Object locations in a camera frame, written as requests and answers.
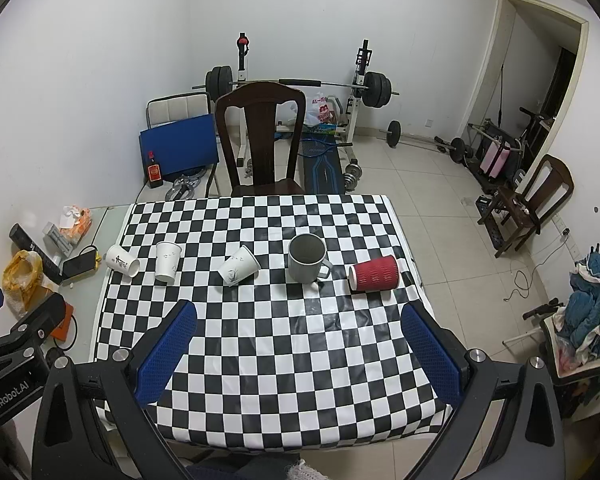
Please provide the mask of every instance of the red ribbed cup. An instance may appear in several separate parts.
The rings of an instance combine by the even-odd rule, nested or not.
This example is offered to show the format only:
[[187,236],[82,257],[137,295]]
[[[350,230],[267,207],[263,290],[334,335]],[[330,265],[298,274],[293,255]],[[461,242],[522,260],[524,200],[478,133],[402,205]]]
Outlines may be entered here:
[[394,256],[383,256],[349,267],[351,290],[360,292],[392,290],[398,286],[399,282],[400,272]]

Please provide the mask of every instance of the pile of clothes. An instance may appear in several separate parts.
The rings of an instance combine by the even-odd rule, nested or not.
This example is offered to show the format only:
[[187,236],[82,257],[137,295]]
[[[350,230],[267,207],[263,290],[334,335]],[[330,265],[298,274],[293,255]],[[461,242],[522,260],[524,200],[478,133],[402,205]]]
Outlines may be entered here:
[[570,363],[564,363],[564,367],[572,369],[600,356],[600,253],[592,248],[575,266],[570,277],[573,292],[569,303],[559,308],[553,318],[563,346],[571,347],[570,351],[561,351],[560,365],[562,356],[568,355]]

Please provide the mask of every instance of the gray mug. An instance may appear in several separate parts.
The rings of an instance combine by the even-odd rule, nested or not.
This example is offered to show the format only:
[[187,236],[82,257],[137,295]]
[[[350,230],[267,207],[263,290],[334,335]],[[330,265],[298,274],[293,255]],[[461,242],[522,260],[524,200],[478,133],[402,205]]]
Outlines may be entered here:
[[[324,241],[311,233],[294,236],[289,242],[288,269],[298,283],[311,283],[316,278],[328,278],[333,267],[328,260]],[[326,272],[320,272],[322,266]]]

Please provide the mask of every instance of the black and white tablecloth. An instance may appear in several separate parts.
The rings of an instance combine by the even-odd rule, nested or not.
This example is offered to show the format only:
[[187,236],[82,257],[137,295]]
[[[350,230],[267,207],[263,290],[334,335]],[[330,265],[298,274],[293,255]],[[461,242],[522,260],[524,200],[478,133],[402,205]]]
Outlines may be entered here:
[[[293,236],[322,237],[333,272],[302,285],[285,270]],[[155,282],[155,244],[183,248],[173,286]],[[130,206],[120,244],[141,263],[104,288],[93,352],[131,348],[179,299],[198,328],[156,406],[166,438],[235,450],[337,447],[437,432],[436,398],[400,330],[424,300],[404,235],[383,196],[264,196]],[[237,286],[217,272],[240,245],[262,270]],[[349,264],[394,254],[397,289],[352,294]],[[104,409],[102,416],[110,418]]]

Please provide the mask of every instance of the white paper cup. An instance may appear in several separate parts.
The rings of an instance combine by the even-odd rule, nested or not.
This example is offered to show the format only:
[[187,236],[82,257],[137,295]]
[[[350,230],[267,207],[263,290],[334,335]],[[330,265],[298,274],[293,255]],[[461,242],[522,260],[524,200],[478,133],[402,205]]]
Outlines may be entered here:
[[127,253],[119,245],[112,245],[104,258],[108,267],[125,276],[134,277],[140,270],[140,261]]
[[182,248],[173,242],[158,242],[155,246],[155,279],[173,285]]
[[245,246],[241,246],[233,256],[218,269],[224,282],[229,285],[237,285],[244,278],[248,278],[254,272],[260,270],[260,264],[256,257],[251,254]]

